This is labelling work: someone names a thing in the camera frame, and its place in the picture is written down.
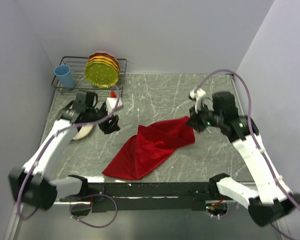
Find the dish rack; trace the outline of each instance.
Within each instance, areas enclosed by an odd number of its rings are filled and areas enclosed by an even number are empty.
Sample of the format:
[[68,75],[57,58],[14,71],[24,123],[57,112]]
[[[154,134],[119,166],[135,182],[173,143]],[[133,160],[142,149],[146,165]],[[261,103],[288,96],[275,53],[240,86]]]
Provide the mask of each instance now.
[[[128,61],[125,58],[117,59],[120,65],[119,80],[116,86],[119,89],[119,94],[122,97],[124,85],[126,81],[126,71]],[[92,85],[86,79],[85,69],[88,58],[82,56],[64,56],[59,65],[68,65],[71,68],[74,88],[68,89],[64,87],[56,76],[54,76],[51,85],[62,95],[75,95],[78,91],[91,91],[98,94],[98,97],[109,97],[111,88],[101,88]]]

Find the blue cup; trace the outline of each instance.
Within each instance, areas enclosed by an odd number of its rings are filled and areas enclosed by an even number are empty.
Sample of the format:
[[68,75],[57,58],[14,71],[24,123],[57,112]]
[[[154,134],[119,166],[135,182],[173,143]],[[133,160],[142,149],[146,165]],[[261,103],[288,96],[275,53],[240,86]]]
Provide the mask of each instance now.
[[73,89],[75,81],[72,77],[71,68],[68,65],[60,65],[54,69],[54,74],[65,88]]

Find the gray marble surface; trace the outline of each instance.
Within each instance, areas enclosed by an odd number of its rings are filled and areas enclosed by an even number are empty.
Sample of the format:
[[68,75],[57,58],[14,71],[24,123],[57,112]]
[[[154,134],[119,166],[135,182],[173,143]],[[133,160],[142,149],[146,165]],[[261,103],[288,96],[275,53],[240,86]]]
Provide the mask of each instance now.
[[[51,179],[76,174],[95,182],[115,182],[115,178],[104,176],[102,171],[124,143],[137,133],[138,125],[148,126],[188,116],[192,105],[188,99],[189,91],[203,78],[202,74],[127,74],[122,97],[124,109],[118,113],[121,130],[104,135],[94,127],[86,138],[70,142],[60,156]],[[208,97],[218,91],[235,94],[227,75],[213,77],[202,89]],[[74,98],[74,95],[56,95],[44,136],[50,132],[59,110]],[[253,181],[237,150],[219,129],[210,127],[203,133],[195,132],[194,144],[175,151],[139,182],[201,182],[219,173],[227,173],[240,182]]]

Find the white wall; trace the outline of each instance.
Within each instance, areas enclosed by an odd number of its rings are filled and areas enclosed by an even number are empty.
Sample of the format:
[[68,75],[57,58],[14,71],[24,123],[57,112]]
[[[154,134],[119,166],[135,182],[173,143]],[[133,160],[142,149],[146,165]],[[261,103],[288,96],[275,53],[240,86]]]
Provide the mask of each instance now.
[[12,167],[34,154],[53,89],[53,67],[14,0],[0,0],[0,239],[11,216]]
[[16,0],[50,60],[96,50],[129,72],[237,69],[273,0]]
[[[290,188],[300,192],[300,0],[274,1],[238,73],[251,91],[252,117],[271,160]],[[287,220],[292,236],[300,239],[300,214]]]

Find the red cloth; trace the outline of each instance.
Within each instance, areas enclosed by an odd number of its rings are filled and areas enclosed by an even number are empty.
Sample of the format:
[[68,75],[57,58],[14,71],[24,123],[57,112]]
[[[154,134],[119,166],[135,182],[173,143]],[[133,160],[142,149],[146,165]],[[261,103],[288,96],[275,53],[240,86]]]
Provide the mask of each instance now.
[[181,147],[195,142],[194,131],[186,126],[189,117],[139,125],[138,132],[120,149],[102,172],[105,176],[139,180],[162,164]]

